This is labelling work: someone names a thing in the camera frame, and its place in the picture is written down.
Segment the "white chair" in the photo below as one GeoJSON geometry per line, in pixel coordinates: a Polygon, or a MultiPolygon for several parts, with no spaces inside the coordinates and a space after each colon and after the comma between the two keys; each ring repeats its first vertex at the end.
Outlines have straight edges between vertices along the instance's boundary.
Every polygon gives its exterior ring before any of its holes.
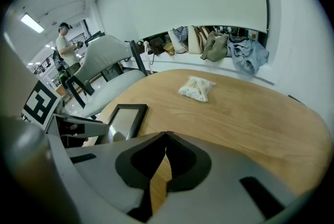
{"type": "Polygon", "coordinates": [[[134,41],[128,43],[120,41],[113,36],[103,36],[89,44],[81,68],[66,81],[66,85],[82,106],[82,117],[96,119],[95,114],[101,112],[113,99],[145,76],[147,76],[147,73],[134,41]],[[107,81],[100,89],[92,90],[87,88],[89,80],[98,73],[130,57],[135,58],[139,70],[123,73],[107,81]],[[86,104],[76,92],[73,83],[77,83],[79,87],[90,95],[87,96],[88,101],[86,104]]]}

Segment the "ceiling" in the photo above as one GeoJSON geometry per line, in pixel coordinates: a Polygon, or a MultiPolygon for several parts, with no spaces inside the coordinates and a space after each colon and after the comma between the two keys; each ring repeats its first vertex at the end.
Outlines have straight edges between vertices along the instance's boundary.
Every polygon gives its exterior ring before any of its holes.
{"type": "Polygon", "coordinates": [[[61,22],[75,24],[88,16],[89,5],[95,0],[14,0],[9,7],[3,31],[7,33],[17,54],[24,63],[58,36],[61,22]],[[28,13],[43,28],[37,33],[20,21],[28,13]]]}

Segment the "floor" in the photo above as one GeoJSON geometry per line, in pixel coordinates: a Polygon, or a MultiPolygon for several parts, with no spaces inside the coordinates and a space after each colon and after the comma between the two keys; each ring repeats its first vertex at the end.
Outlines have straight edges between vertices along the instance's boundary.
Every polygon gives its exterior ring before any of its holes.
{"type": "MultiPolygon", "coordinates": [[[[106,81],[103,77],[98,78],[96,81],[94,81],[91,85],[93,89],[99,89],[103,87],[106,84],[106,81]]],[[[84,103],[87,102],[87,97],[84,95],[83,92],[79,94],[79,96],[82,98],[84,103]]],[[[75,98],[70,99],[70,101],[65,105],[65,109],[69,115],[79,116],[82,117],[82,107],[79,105],[77,100],[75,98]]]]}

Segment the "blue clothing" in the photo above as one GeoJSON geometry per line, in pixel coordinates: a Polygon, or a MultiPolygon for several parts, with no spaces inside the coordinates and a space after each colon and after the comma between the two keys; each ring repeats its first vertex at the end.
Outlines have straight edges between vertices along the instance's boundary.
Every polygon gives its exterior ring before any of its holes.
{"type": "Polygon", "coordinates": [[[237,70],[249,76],[254,76],[260,66],[267,62],[269,52],[253,39],[233,39],[230,37],[227,44],[227,57],[232,57],[237,70]]]}

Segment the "man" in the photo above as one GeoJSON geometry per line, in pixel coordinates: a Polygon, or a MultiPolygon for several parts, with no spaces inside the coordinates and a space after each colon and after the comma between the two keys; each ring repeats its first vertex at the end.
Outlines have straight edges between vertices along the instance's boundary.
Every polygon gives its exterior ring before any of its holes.
{"type": "Polygon", "coordinates": [[[61,23],[58,27],[59,37],[56,40],[56,48],[61,58],[63,58],[65,63],[68,65],[66,71],[72,76],[80,68],[79,60],[75,53],[75,50],[80,48],[80,46],[76,44],[69,44],[68,40],[65,38],[69,29],[69,25],[65,22],[61,23]]]}

